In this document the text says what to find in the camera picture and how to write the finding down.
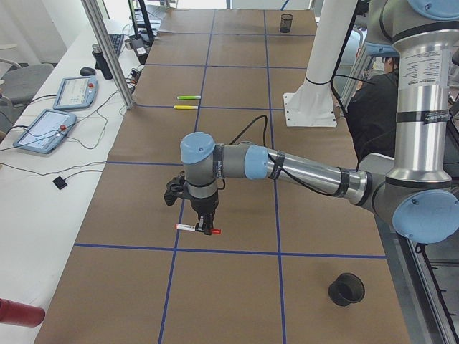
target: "label sticker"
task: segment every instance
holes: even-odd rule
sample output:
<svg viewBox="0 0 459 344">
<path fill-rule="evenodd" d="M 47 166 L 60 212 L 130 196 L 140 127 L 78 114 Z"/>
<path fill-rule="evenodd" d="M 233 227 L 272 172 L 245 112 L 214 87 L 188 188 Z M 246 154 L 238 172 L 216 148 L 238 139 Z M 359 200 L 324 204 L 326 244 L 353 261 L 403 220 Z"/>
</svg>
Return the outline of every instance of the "label sticker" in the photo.
<svg viewBox="0 0 459 344">
<path fill-rule="evenodd" d="M 445 50 L 438 50 L 403 57 L 400 66 L 399 88 L 403 90 L 434 85 L 447 87 L 448 78 L 444 78 L 443 72 L 447 55 Z"/>
<path fill-rule="evenodd" d="M 430 111 L 423 114 L 424 124 L 447 122 L 450 120 L 450 113 L 445 111 Z"/>
<path fill-rule="evenodd" d="M 146 50 L 144 47 L 137 48 L 137 54 L 144 55 L 146 54 Z"/>
</svg>

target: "blue tape line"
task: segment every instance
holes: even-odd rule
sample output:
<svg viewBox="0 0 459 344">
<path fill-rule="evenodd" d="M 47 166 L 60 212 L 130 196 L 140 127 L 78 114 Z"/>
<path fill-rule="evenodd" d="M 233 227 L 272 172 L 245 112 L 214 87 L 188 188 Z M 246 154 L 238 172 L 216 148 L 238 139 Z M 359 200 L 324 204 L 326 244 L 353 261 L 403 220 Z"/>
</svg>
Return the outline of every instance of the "blue tape line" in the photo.
<svg viewBox="0 0 459 344">
<path fill-rule="evenodd" d="M 174 64 L 174 63 L 145 63 L 145 66 L 166 66 L 166 67 L 206 67 L 205 64 Z M 266 68 L 266 66 L 231 66 L 222 64 L 209 64 L 213 68 Z M 306 70 L 307 67 L 270 67 L 276 70 Z"/>
<path fill-rule="evenodd" d="M 107 161 L 107 163 L 112 165 L 150 165 L 150 166 L 183 166 L 182 163 L 149 163 L 146 161 L 142 162 L 133 162 L 133 161 Z"/>
<path fill-rule="evenodd" d="M 181 207 L 180 207 L 180 214 L 179 214 L 179 222 L 178 222 L 179 224 L 181 223 L 181 218 L 184 213 L 184 204 L 185 204 L 185 200 L 182 199 Z M 169 279 L 167 281 L 166 297 L 164 299 L 163 317 L 161 318 L 161 328 L 159 330 L 159 335 L 158 335 L 158 344 L 161 344 L 163 341 L 164 326 L 166 324 L 167 307 L 169 306 L 169 295 L 171 294 L 172 277 L 174 276 L 175 259 L 177 255 L 177 247 L 179 245 L 179 237 L 180 237 L 180 231 L 177 231 L 176 236 L 175 236 L 175 243 L 174 243 L 174 253 L 172 254 L 171 269 L 169 270 Z"/>
<path fill-rule="evenodd" d="M 141 108 L 169 108 L 173 109 L 174 106 L 171 105 L 145 105 L 145 104 L 136 104 Z M 261 110 L 261 111 L 284 111 L 284 109 L 268 109 L 267 107 L 232 107 L 232 106 L 200 106 L 201 109 L 220 109 L 220 110 Z"/>
<path fill-rule="evenodd" d="M 219 35 L 226 35 L 226 36 L 285 36 L 285 34 L 243 34 L 243 33 L 238 33 L 238 34 L 228 34 L 228 33 L 208 33 L 208 32 L 159 32 L 159 33 L 164 33 L 164 34 L 206 34 L 206 35 L 214 35 L 214 36 L 219 36 Z M 288 36 L 300 36 L 300 37 L 313 37 L 315 34 L 289 34 Z"/>
<path fill-rule="evenodd" d="M 214 31 L 214 24 L 215 24 L 215 10 L 214 10 L 214 15 L 212 17 L 212 26 L 211 26 L 211 29 L 210 29 L 209 46 L 207 47 L 206 65 L 204 66 L 204 75 L 202 76 L 202 84 L 201 84 L 200 95 L 202 95 L 203 92 L 204 92 L 204 84 L 206 82 L 207 64 L 209 63 L 210 46 L 212 45 L 212 33 Z M 194 131 L 197 131 L 197 128 L 198 128 L 199 115 L 201 114 L 200 113 L 201 102 L 202 102 L 202 97 L 201 97 L 201 99 L 199 100 L 199 103 L 198 103 L 198 111 L 197 111 L 197 114 L 196 114 L 196 121 L 194 122 Z"/>
<path fill-rule="evenodd" d="M 384 255 L 371 254 L 329 254 L 329 253 L 300 253 L 300 252 L 269 252 L 269 251 L 237 251 L 226 249 L 177 249 L 173 247 L 148 247 L 148 246 L 128 246 L 128 245 L 107 245 L 107 244 L 86 244 L 75 243 L 77 247 L 88 247 L 94 249 L 137 249 L 146 251 L 168 251 L 213 253 L 213 254 L 247 254 L 255 256 L 285 256 L 285 257 L 316 257 L 316 258 L 344 258 L 344 259 L 386 259 Z"/>
<path fill-rule="evenodd" d="M 75 242 L 73 246 L 76 247 L 89 247 L 93 249 L 137 249 L 146 251 L 169 251 L 172 252 L 172 247 L 150 247 L 150 246 L 126 246 L 126 245 L 107 245 L 107 244 L 85 244 Z"/>
<path fill-rule="evenodd" d="M 265 23 L 265 34 L 267 33 L 266 27 L 266 11 L 263 10 L 263 21 Z M 268 51 L 268 37 L 265 35 L 265 53 L 266 53 L 266 76 L 268 79 L 268 104 L 270 108 L 270 132 L 271 132 L 271 147 L 274 147 L 274 129 L 273 129 L 273 111 L 271 110 L 271 86 L 270 86 L 270 61 Z M 283 283 L 283 270 L 282 270 L 282 245 L 280 240 L 280 220 L 279 220 L 279 202 L 278 202 L 278 183 L 274 181 L 274 204 L 275 204 L 275 227 L 278 239 L 278 267 L 279 267 L 279 290 L 280 290 L 280 318 L 282 320 L 282 343 L 287 343 L 287 327 L 285 324 L 285 299 L 284 299 L 284 283 Z"/>
</svg>

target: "red cylinder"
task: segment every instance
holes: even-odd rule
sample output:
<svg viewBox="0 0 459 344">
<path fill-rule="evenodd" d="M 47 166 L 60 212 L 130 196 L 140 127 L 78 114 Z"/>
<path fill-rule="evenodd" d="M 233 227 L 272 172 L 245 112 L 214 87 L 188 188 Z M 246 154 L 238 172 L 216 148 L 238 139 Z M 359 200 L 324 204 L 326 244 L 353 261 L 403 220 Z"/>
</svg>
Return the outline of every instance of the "red cylinder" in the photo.
<svg viewBox="0 0 459 344">
<path fill-rule="evenodd" d="M 34 328 L 40 325 L 43 319 L 43 308 L 0 299 L 0 323 Z"/>
</svg>

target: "black cup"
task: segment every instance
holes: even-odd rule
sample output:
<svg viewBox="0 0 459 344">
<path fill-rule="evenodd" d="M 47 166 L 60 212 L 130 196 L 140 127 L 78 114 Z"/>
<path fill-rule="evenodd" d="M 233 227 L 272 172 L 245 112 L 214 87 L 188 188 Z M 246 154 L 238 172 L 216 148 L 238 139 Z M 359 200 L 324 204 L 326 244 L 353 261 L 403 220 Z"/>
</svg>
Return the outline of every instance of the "black cup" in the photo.
<svg viewBox="0 0 459 344">
<path fill-rule="evenodd" d="M 291 14 L 289 13 L 282 14 L 280 16 L 279 31 L 282 32 L 283 34 L 290 32 L 290 29 L 292 28 L 292 21 L 293 21 L 293 16 Z"/>
<path fill-rule="evenodd" d="M 346 307 L 364 299 L 365 286 L 355 274 L 344 272 L 328 287 L 328 296 L 338 306 Z"/>
</svg>

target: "chair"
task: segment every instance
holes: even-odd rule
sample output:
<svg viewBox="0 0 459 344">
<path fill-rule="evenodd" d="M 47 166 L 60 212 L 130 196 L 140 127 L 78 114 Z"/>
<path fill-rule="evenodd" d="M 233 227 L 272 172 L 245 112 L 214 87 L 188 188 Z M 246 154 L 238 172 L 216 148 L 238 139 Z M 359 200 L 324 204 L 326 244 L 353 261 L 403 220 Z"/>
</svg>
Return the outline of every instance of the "chair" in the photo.
<svg viewBox="0 0 459 344">
<path fill-rule="evenodd" d="M 15 44 L 0 46 L 0 50 L 15 48 Z M 7 131 L 21 115 L 25 106 L 34 98 L 44 81 L 53 70 L 51 64 L 36 64 L 21 67 L 9 59 L 0 58 L 0 62 L 10 64 L 9 70 L 0 81 L 0 130 Z"/>
</svg>

